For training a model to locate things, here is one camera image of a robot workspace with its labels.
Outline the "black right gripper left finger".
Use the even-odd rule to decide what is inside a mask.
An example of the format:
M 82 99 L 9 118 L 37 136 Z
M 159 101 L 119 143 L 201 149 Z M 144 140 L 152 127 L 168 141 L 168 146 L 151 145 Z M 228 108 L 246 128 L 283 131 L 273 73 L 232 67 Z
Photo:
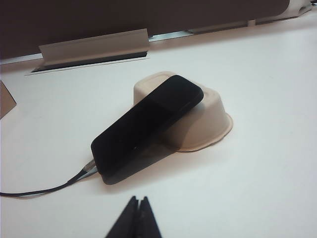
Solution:
M 107 233 L 106 238 L 140 238 L 140 215 L 139 200 L 136 196 L 132 196 Z

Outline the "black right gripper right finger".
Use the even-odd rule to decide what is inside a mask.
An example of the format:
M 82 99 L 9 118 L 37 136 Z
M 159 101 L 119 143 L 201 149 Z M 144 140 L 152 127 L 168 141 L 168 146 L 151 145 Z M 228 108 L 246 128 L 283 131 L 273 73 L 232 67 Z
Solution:
M 140 202 L 138 218 L 139 238 L 161 238 L 159 227 L 153 214 L 148 198 L 145 196 Z

